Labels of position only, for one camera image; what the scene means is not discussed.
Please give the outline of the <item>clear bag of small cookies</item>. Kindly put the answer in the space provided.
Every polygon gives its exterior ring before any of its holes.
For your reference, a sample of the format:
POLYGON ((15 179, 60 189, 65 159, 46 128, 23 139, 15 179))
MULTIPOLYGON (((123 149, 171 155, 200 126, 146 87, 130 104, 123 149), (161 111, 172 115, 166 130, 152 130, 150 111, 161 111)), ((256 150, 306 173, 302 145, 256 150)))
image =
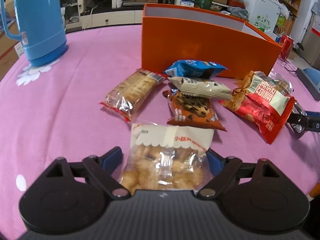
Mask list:
POLYGON ((135 123, 120 183, 137 190, 199 190, 213 175, 206 152, 213 129, 135 123))

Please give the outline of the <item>red peanut snack bag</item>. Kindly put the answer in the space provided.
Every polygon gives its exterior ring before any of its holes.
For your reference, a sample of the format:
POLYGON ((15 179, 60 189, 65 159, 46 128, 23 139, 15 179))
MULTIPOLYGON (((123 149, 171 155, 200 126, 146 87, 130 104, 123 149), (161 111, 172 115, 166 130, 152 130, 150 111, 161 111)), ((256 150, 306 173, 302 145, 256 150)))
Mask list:
POLYGON ((287 122, 295 98, 283 94, 271 79, 260 71, 250 71, 232 91, 230 100, 220 104, 229 111, 254 123, 268 144, 274 142, 287 122))

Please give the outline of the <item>blue chair seat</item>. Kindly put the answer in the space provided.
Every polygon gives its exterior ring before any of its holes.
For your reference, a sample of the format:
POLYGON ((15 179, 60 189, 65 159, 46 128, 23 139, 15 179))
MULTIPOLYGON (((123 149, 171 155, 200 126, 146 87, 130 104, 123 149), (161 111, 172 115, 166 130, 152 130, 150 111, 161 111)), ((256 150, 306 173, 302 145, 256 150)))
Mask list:
POLYGON ((320 70, 313 68, 306 68, 303 70, 305 75, 320 89, 320 70))

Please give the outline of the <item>eyeglasses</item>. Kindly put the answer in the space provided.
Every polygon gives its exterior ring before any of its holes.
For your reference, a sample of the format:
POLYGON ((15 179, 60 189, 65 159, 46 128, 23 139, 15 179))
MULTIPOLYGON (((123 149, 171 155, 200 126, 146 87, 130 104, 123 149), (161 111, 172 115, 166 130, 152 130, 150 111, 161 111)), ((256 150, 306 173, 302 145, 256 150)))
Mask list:
POLYGON ((282 57, 278 57, 277 62, 289 73, 295 73, 297 71, 297 68, 293 66, 289 60, 284 60, 282 57))

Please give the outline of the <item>brown chocolate cookie pack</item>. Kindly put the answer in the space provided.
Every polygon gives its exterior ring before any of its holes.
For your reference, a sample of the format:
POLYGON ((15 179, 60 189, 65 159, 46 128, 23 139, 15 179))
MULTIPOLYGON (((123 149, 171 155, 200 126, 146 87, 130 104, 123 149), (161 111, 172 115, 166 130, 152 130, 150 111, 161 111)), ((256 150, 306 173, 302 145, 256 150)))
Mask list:
POLYGON ((163 96, 167 98, 173 114, 167 121, 168 125, 227 131, 218 119, 209 99, 184 95, 178 89, 166 90, 163 96))

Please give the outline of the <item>silver foil biscuit pack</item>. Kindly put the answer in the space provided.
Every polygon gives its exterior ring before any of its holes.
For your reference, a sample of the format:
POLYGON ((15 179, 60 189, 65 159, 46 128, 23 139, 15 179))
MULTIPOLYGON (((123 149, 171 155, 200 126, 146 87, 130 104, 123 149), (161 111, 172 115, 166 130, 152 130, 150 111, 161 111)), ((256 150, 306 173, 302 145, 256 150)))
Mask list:
POLYGON ((161 74, 138 69, 107 93, 100 104, 130 122, 151 91, 164 80, 161 74))

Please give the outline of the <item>red soda can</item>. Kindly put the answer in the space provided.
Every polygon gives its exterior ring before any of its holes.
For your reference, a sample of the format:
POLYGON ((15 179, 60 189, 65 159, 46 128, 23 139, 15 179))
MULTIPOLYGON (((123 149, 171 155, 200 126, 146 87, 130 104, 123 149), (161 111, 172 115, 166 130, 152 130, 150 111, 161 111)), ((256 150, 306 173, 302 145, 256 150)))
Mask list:
POLYGON ((280 38, 279 44, 281 46, 281 58, 286 61, 289 58, 290 52, 294 46, 294 40, 290 35, 283 34, 280 38))

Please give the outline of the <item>cream wafer bar pack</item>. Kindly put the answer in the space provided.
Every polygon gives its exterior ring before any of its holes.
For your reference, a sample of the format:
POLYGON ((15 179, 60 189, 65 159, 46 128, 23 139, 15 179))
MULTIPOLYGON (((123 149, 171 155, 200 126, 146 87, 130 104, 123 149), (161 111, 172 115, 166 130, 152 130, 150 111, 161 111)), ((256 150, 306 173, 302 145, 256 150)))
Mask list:
POLYGON ((224 84, 188 77, 169 77, 168 80, 183 94, 200 98, 231 100, 232 91, 224 84))

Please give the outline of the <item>blue snack pack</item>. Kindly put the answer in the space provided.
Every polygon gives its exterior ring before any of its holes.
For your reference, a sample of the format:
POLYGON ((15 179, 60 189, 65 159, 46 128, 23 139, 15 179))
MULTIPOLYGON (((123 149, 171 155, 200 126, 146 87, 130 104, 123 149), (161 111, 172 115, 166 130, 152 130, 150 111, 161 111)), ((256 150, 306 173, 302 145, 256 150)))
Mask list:
POLYGON ((209 80, 224 70, 227 70, 227 68, 215 62, 178 60, 166 69, 164 74, 168 77, 189 77, 209 80))

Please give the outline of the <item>white chest freezer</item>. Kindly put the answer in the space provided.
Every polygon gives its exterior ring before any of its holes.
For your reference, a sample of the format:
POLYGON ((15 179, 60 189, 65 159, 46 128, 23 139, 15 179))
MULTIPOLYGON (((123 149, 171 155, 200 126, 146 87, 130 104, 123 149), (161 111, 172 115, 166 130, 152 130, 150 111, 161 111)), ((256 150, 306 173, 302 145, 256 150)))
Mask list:
POLYGON ((274 31, 281 11, 281 4, 276 0, 244 0, 248 11, 249 23, 264 32, 274 31))

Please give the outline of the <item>orange storage box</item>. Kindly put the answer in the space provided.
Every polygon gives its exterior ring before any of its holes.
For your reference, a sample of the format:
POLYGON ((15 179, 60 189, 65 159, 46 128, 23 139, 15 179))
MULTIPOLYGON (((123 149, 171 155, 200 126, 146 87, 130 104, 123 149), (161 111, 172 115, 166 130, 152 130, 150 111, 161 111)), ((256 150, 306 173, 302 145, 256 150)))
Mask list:
POLYGON ((142 68, 163 72, 178 60, 223 65, 219 76, 269 74, 281 46, 239 18, 205 9, 148 3, 142 18, 142 68))

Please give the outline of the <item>blue thermos jug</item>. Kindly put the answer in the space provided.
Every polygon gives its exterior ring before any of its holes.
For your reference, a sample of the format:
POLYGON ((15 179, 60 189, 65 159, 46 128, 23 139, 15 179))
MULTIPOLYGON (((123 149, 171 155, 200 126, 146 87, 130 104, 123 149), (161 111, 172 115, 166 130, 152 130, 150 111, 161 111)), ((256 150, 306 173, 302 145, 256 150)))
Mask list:
POLYGON ((21 42, 27 60, 33 67, 53 62, 67 50, 60 0, 14 0, 18 34, 12 34, 6 23, 8 38, 21 42))

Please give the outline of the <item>white TV cabinet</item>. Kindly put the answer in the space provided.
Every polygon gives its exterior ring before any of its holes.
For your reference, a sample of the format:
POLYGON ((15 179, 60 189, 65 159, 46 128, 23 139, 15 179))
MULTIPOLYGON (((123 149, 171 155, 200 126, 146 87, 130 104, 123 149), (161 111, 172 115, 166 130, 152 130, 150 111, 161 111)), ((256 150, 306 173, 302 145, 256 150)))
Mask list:
POLYGON ((89 13, 81 16, 80 22, 83 30, 90 28, 106 27, 112 25, 141 24, 142 10, 113 11, 103 13, 89 13))

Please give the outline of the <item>large cardboard box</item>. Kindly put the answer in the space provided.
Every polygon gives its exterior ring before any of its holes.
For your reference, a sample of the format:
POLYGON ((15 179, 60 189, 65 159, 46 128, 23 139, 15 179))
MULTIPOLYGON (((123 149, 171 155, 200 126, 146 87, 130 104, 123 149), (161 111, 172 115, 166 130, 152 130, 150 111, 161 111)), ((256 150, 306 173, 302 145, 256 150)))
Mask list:
POLYGON ((15 46, 18 41, 7 37, 5 32, 1 33, 0 40, 0 80, 5 77, 10 68, 18 60, 18 54, 15 50, 15 46))

